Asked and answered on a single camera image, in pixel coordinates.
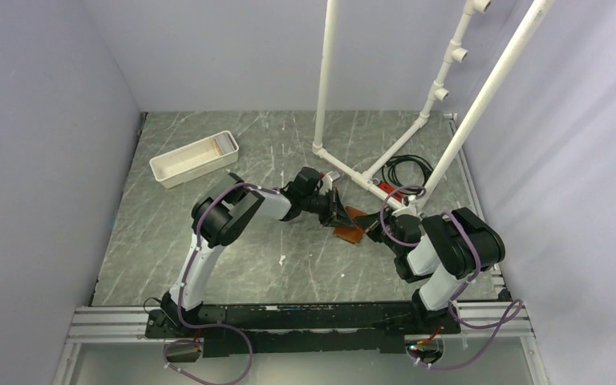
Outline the white rectangular plastic tray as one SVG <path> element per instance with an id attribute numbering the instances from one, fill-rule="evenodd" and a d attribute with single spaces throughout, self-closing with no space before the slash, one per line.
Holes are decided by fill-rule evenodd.
<path id="1" fill-rule="evenodd" d="M 150 159 L 155 180 L 173 188 L 237 162 L 240 146 L 230 131 L 218 132 Z"/>

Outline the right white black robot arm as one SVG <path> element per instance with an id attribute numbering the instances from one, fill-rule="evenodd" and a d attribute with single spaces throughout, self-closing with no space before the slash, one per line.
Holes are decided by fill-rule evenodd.
<path id="1" fill-rule="evenodd" d="M 355 223 L 394 253 L 402 280 L 425 281 L 411 296 L 410 322 L 420 333 L 438 326 L 451 301 L 505 259 L 501 237 L 466 207 L 425 218 L 384 209 L 356 217 Z"/>

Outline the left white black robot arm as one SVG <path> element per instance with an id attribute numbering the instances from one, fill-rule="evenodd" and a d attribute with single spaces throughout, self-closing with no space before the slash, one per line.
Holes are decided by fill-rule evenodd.
<path id="1" fill-rule="evenodd" d="M 285 187 L 265 188 L 230 173 L 193 206 L 191 245 L 184 266 L 160 300 L 167 327 L 174 334 L 186 337 L 197 329 L 205 287 L 220 255 L 255 217 L 287 222 L 312 213 L 324 227 L 356 227 L 338 190 L 326 189 L 323 177 L 304 167 Z"/>

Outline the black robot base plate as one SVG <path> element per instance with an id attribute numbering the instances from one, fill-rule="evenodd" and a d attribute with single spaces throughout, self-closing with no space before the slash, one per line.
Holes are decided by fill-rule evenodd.
<path id="1" fill-rule="evenodd" d="M 150 310 L 148 339 L 197 338 L 206 358 L 233 354 L 378 351 L 398 354 L 427 336 L 457 335 L 448 314 L 427 320 L 409 302 L 332 302 L 203 305 L 185 315 L 201 331 L 182 326 L 174 310 Z"/>

